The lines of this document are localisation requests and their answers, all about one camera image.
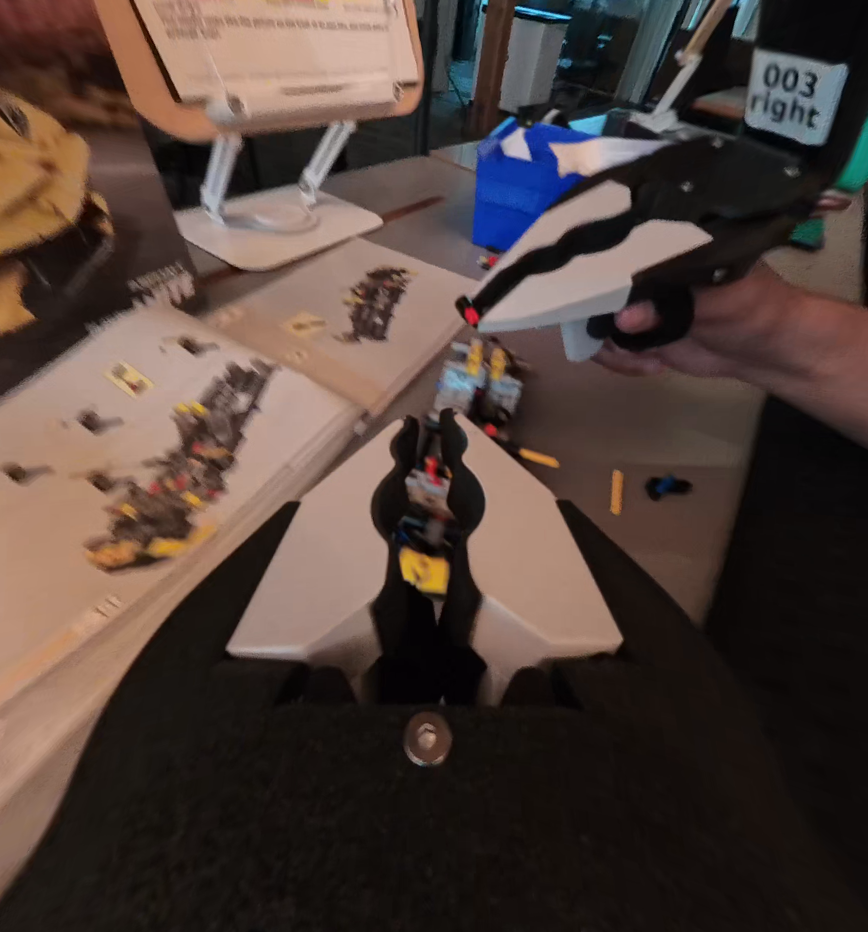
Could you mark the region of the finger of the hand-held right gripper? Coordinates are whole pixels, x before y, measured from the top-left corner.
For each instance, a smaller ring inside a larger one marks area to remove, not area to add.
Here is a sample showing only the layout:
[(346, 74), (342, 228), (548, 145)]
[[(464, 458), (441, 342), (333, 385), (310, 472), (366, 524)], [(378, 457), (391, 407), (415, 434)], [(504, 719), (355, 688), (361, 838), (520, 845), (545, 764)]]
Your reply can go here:
[(477, 312), (477, 328), (506, 333), (562, 326), (614, 312), (626, 303), (633, 276), (712, 240), (694, 224), (649, 220), (619, 244), (565, 260), (546, 272), (526, 272), (522, 281)]
[(469, 299), (479, 315), (491, 314), (522, 284), (562, 271), (623, 242), (640, 221), (623, 183), (603, 182), (553, 205), (492, 264)]

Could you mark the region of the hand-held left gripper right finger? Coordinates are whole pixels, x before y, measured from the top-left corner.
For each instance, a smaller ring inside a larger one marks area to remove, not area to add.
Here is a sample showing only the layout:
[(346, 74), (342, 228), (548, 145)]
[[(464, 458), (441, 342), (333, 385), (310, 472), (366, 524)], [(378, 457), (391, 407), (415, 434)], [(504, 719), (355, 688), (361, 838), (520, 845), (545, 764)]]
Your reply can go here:
[(460, 532), (439, 620), (446, 699), (499, 703), (524, 668), (616, 653), (622, 634), (554, 494), (451, 409), (440, 448)]

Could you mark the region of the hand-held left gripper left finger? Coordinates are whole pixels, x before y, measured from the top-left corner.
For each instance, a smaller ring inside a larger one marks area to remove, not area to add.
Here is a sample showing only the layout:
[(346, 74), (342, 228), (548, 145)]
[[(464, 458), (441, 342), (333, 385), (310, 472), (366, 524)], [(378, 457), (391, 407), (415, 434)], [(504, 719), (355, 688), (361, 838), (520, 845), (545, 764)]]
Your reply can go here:
[(230, 658), (332, 667), (358, 700), (372, 697), (381, 644), (370, 607), (389, 559), (372, 500), (396, 465), (393, 442), (404, 429), (416, 438), (418, 426), (411, 416), (391, 423), (302, 496), (227, 643)]

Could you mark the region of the person's right forearm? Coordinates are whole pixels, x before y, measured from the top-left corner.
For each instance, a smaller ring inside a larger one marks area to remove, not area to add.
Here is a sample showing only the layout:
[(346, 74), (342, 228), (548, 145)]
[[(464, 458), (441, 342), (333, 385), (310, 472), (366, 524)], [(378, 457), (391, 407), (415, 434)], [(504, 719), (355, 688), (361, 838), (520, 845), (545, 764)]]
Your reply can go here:
[(868, 308), (794, 290), (750, 382), (868, 449)]

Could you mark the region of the lego car chassis model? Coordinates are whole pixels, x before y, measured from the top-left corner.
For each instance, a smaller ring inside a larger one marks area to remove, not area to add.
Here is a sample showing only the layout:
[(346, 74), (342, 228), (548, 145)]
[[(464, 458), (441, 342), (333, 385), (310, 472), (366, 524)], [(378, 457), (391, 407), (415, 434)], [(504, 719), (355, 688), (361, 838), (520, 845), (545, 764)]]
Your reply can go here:
[(421, 427), (420, 445), (406, 479), (408, 510), (393, 539), (406, 583), (432, 600), (446, 597), (460, 526), (448, 505), (452, 473), (441, 443), (440, 414), (465, 416), (515, 460), (557, 470), (557, 459), (521, 447), (509, 432), (531, 367), (497, 338), (451, 343), (433, 406)]

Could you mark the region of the yellow toy car set box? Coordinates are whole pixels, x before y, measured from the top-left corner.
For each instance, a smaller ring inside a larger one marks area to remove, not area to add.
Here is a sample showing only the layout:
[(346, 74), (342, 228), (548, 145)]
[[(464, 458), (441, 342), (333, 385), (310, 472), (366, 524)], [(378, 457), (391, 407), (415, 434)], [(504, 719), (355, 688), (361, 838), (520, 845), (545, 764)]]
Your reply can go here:
[(0, 398), (196, 272), (95, 2), (0, 1)]

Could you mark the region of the person's right hand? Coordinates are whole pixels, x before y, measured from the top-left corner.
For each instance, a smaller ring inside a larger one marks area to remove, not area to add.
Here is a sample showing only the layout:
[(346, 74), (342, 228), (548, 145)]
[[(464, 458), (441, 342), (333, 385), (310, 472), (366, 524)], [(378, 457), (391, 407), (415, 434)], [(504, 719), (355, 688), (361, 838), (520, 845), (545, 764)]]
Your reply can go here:
[(592, 361), (627, 376), (673, 370), (757, 385), (787, 362), (785, 337), (798, 305), (799, 292), (760, 263), (736, 283), (696, 290), (693, 324), (682, 339), (637, 352), (608, 339)]

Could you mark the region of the blue plastic bin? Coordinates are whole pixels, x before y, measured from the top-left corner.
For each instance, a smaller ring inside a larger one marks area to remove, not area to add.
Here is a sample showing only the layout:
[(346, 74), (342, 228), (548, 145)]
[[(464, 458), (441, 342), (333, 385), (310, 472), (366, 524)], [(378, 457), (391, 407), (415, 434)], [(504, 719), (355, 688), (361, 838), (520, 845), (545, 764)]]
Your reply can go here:
[(476, 147), (471, 240), (477, 247), (508, 250), (544, 211), (579, 181), (561, 176), (550, 144), (577, 144), (601, 135), (602, 117), (577, 127), (521, 125), (509, 117)]

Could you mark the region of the white papers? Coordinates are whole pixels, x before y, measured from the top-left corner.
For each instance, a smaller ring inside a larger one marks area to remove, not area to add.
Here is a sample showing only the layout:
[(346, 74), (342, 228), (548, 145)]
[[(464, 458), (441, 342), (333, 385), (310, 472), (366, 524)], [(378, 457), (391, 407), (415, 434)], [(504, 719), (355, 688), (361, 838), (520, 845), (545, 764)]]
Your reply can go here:
[(527, 131), (518, 128), (500, 140), (503, 154), (522, 162), (535, 162), (549, 167), (556, 176), (569, 174), (583, 177), (614, 169), (672, 146), (664, 140), (647, 140), (620, 137), (595, 137), (578, 142), (550, 142), (547, 144), (549, 160), (536, 157), (537, 149), (529, 141)]

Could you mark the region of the white cabinet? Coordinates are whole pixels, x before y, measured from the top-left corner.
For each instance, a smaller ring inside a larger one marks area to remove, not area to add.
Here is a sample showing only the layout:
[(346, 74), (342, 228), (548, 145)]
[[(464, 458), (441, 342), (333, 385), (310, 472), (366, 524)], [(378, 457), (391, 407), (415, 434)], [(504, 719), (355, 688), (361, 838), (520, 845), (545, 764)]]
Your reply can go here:
[(516, 6), (508, 42), (499, 108), (516, 113), (548, 103), (572, 16)]

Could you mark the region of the open instruction booklet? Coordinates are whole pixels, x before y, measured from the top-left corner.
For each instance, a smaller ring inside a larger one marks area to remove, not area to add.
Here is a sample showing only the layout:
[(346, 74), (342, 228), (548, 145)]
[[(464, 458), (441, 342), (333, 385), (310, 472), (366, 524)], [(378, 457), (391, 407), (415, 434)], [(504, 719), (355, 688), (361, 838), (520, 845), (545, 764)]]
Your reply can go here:
[(353, 239), (209, 320), (122, 314), (0, 402), (0, 710), (295, 497), (450, 342), (475, 276)]

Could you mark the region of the black dimpled pad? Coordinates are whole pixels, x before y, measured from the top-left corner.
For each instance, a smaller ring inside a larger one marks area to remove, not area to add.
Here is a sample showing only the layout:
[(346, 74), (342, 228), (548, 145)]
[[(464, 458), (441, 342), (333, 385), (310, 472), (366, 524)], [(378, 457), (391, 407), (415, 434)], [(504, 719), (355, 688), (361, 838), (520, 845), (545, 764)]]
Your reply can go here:
[(707, 633), (794, 795), (868, 881), (868, 450), (775, 398)]

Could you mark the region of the white document stand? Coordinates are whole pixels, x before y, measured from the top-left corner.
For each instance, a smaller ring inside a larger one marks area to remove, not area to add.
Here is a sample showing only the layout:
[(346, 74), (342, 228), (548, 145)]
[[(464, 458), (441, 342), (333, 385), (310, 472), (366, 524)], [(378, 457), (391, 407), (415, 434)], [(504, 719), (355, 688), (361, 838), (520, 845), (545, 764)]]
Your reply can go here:
[(381, 217), (323, 192), (323, 184), (358, 127), (328, 125), (294, 184), (228, 198), (230, 182), (251, 129), (228, 117), (211, 146), (199, 206), (175, 214), (188, 243), (241, 271), (269, 271), (376, 231)]

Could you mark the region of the printed task sheet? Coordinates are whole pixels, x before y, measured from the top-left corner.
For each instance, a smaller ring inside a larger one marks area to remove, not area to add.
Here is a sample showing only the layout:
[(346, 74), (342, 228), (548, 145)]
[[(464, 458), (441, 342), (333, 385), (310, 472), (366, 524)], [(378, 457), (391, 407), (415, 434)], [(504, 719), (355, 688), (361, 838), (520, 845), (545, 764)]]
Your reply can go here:
[(401, 2), (137, 1), (164, 72), (184, 102), (309, 96), (418, 83)]

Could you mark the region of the wooden post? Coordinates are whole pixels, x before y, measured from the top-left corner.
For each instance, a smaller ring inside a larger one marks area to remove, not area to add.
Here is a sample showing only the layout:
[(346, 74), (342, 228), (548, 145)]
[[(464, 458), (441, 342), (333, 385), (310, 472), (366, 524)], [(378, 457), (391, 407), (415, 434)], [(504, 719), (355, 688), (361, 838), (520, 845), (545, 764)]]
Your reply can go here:
[(514, 1), (488, 2), (483, 18), (475, 93), (465, 128), (469, 141), (484, 139), (498, 125), (515, 6)]

